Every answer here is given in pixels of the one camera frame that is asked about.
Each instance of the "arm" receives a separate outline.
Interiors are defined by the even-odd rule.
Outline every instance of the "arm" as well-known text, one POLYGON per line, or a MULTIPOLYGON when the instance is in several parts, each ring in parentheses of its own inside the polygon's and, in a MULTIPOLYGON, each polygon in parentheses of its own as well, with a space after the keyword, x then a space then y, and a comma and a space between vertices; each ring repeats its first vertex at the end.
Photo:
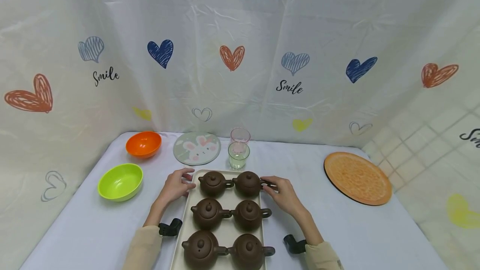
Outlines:
POLYGON ((261 179, 276 185, 276 187, 264 185, 263 190, 300 226, 307 241, 305 251, 309 270, 344 270, 331 245, 323 241, 312 214, 300 202, 290 181, 276 176, 264 176, 261 179))
POLYGON ((130 243, 123 270, 151 270, 162 244, 162 236, 158 234, 158 223, 168 205, 182 195, 187 196, 188 190, 195 188, 192 181, 193 169, 183 168, 171 173, 157 199, 150 208, 150 213, 138 229, 130 243))

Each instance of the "teapot lid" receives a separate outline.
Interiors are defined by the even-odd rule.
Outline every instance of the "teapot lid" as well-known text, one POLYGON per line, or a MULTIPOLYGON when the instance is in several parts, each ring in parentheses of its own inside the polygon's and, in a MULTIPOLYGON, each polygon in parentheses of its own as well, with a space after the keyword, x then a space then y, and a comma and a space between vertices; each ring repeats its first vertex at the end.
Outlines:
POLYGON ((237 206, 239 213, 246 220, 255 220, 260 215, 260 207, 255 201, 244 200, 237 206))
POLYGON ((235 240, 235 243, 234 246, 237 249, 237 254, 244 260, 254 260, 263 254, 262 242, 249 233, 239 236, 235 240))
POLYGON ((217 245, 217 239, 209 231, 198 231, 188 238, 188 252, 199 260, 207 257, 217 245))
POLYGON ((217 171, 207 172, 203 176, 203 181, 206 182, 206 184, 211 187, 215 187, 216 185, 220 184, 223 180, 225 180, 225 177, 222 175, 222 173, 217 171))
POLYGON ((205 198, 197 203, 197 213, 203 219, 211 219, 221 209, 220 203, 213 198, 205 198))
POLYGON ((255 188, 257 187, 260 178, 253 172, 245 171, 238 176, 237 181, 244 187, 255 188))

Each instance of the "person's left hand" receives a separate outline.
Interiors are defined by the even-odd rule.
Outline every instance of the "person's left hand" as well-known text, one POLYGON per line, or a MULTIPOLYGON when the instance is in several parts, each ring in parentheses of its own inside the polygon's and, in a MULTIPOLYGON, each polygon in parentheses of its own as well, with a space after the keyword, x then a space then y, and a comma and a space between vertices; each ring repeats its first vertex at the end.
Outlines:
POLYGON ((188 190, 196 187, 196 184, 190 183, 192 175, 189 173, 194 171, 195 169, 183 168, 168 175, 165 185, 158 195, 158 199, 170 204, 182 196, 187 196, 188 190))

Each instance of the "round coaster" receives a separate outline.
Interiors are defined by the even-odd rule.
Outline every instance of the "round coaster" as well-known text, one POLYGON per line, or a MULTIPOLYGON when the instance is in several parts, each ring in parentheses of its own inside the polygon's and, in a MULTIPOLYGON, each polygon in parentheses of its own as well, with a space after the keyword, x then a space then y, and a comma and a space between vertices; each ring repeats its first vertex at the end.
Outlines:
POLYGON ((220 153, 220 140, 209 133, 191 132, 181 135, 173 146, 173 155, 189 166, 205 165, 220 153))
POLYGON ((331 153, 323 168, 339 191, 359 203, 382 205, 392 197, 392 185, 386 175, 362 157, 347 152, 331 153))

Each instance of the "white table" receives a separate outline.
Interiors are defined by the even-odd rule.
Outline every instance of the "white table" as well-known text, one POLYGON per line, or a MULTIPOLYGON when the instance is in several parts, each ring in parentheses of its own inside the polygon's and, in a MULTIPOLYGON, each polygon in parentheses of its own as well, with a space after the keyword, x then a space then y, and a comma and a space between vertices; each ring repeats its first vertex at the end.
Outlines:
MULTIPOLYGON (((120 269, 135 230, 143 225, 152 201, 169 173, 182 168, 173 156, 179 133, 161 133, 159 153, 149 160, 136 160, 125 151, 125 143, 135 133, 114 140, 104 156, 82 183, 60 216, 31 253, 22 270, 120 269), (143 169, 143 188, 131 200, 110 202, 99 197, 97 182, 112 167, 137 163, 143 169)), ((208 165, 195 169, 225 170, 229 140, 220 138, 220 155, 208 165)), ((259 175, 290 179, 300 200, 312 213, 323 238, 331 242, 346 270, 425 270, 447 269, 413 219, 393 196, 388 204, 370 207, 350 200, 327 179, 323 160, 335 151, 363 156, 352 147, 303 145, 250 141, 246 169, 259 175)), ((265 245, 277 253, 268 258, 268 269, 306 269, 303 255, 290 255, 283 244, 289 233, 303 239, 300 229, 266 194, 262 206, 273 216, 264 220, 265 245)), ((162 222, 183 215, 185 200, 173 203, 162 222)), ((155 269, 169 269, 175 237, 164 237, 155 269)))

